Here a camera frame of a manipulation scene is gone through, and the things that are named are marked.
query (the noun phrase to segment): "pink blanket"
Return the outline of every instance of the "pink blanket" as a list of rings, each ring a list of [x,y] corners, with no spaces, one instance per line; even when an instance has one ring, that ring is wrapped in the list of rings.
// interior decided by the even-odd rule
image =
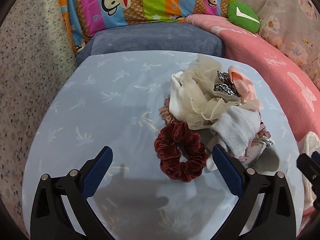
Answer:
[[[260,36],[223,17],[195,14],[185,22],[221,38],[226,58],[259,72],[278,99],[297,141],[309,131],[320,136],[320,91],[292,60]]]

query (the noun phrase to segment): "floral fabric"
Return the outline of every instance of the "floral fabric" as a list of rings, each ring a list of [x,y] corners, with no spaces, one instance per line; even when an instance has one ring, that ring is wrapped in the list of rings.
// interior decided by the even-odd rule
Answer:
[[[320,89],[320,15],[310,0],[239,0],[260,18],[259,35]]]
[[[58,0],[17,0],[0,27],[0,197],[26,233],[22,178],[36,130],[76,67]]]

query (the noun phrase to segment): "blue gripper pad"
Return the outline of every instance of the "blue gripper pad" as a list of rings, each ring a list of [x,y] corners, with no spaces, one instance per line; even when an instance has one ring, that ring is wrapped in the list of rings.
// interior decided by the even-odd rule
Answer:
[[[242,177],[218,145],[215,145],[212,149],[212,159],[230,192],[240,198],[244,194]]]
[[[311,159],[320,166],[320,154],[318,152],[313,152]]]
[[[86,200],[92,197],[107,173],[113,160],[111,148],[107,147],[82,181],[81,195]]]

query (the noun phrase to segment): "red velvet scrunchie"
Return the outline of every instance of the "red velvet scrunchie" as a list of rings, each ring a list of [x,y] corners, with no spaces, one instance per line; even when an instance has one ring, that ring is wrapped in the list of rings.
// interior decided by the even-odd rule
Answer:
[[[180,162],[181,151],[174,143],[182,143],[187,162]],[[200,142],[200,135],[189,129],[186,122],[167,124],[155,140],[155,150],[160,158],[160,169],[170,179],[190,182],[202,174],[208,154]]]

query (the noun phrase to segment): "white checkmark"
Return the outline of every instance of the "white checkmark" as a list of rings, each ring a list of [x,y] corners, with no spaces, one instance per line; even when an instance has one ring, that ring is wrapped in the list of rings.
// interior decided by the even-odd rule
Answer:
[[[252,20],[252,21],[254,21],[254,22],[260,23],[257,19],[252,18],[251,16],[246,15],[245,13],[240,12],[240,10],[239,10],[238,7],[237,7],[236,15],[239,16],[239,17],[247,18],[247,19]]]

